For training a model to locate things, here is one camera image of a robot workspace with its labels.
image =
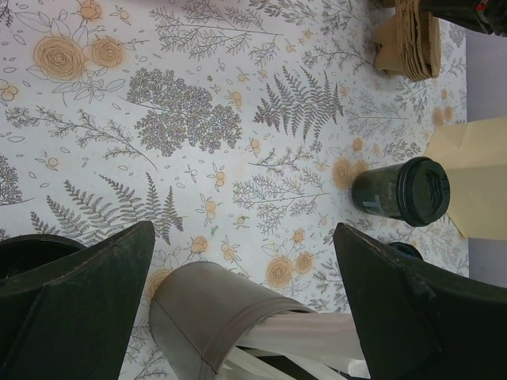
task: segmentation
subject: tablecloth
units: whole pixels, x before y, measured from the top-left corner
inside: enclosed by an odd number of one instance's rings
[[[149,302],[212,260],[321,312],[348,312],[331,234],[347,222],[466,276],[467,240],[368,216],[353,178],[422,155],[466,119],[463,29],[438,79],[372,62],[366,0],[0,0],[0,238],[92,245],[139,220],[157,244],[120,378],[175,378]]]

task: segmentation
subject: black round container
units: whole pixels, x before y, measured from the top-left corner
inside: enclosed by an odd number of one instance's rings
[[[413,245],[396,241],[394,243],[390,243],[389,246],[406,256],[415,257],[416,259],[423,260],[422,255]]]
[[[444,168],[420,157],[362,173],[354,181],[352,198],[364,212],[423,227],[445,214],[451,188]]]
[[[0,280],[31,271],[86,248],[55,235],[25,235],[0,241]]]

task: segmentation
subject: brown paper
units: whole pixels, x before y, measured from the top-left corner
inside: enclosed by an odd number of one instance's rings
[[[451,183],[448,214],[463,236],[507,240],[507,117],[439,127],[427,157]]]

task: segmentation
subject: floral pattern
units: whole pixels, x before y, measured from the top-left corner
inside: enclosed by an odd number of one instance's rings
[[[182,265],[216,262],[320,312],[349,312],[332,233],[347,222],[466,276],[467,240],[355,210],[368,169],[420,156],[466,119],[463,29],[442,71],[372,65],[390,10],[361,0],[0,0],[0,240],[92,245],[132,223],[157,242],[122,380],[176,380],[148,310]]]

